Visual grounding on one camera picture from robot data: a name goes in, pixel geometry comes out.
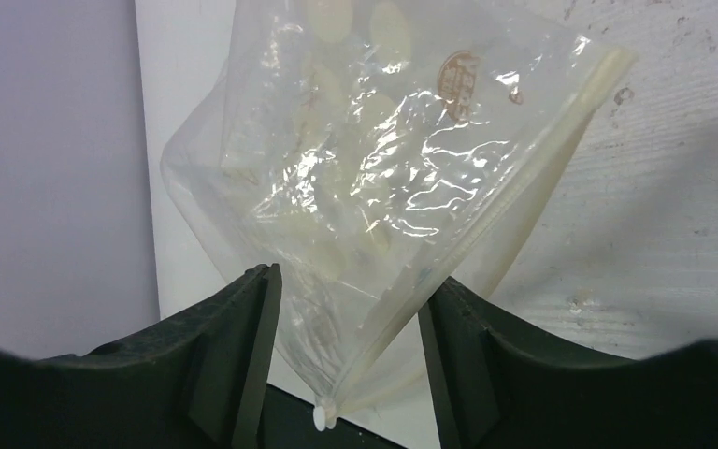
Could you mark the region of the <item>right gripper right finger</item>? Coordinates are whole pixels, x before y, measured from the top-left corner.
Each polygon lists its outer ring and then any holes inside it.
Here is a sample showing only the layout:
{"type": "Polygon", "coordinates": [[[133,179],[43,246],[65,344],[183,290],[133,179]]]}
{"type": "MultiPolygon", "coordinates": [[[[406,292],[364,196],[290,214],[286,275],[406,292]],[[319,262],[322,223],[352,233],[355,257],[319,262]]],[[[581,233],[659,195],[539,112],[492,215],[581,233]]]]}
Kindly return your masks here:
{"type": "Polygon", "coordinates": [[[610,355],[454,279],[418,320],[444,448],[718,448],[718,340],[610,355]]]}

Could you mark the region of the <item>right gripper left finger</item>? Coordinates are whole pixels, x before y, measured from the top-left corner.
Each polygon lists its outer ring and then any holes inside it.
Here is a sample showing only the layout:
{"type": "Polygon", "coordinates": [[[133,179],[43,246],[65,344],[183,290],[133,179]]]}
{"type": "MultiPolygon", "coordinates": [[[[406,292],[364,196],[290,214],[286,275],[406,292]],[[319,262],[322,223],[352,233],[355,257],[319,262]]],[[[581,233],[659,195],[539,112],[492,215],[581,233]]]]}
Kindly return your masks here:
{"type": "Polygon", "coordinates": [[[0,448],[255,448],[278,265],[86,355],[0,351],[0,448]]]}

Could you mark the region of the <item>clear zip top bag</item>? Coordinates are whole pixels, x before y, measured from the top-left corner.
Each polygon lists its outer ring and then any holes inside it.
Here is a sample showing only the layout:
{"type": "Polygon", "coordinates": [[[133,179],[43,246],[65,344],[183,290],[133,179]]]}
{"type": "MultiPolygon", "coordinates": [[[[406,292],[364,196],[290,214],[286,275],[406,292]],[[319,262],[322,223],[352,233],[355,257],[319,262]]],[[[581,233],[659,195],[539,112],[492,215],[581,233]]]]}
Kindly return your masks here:
{"type": "Polygon", "coordinates": [[[499,284],[635,60],[510,1],[239,1],[161,173],[217,270],[280,266],[323,431],[421,381],[417,312],[480,247],[499,284]]]}

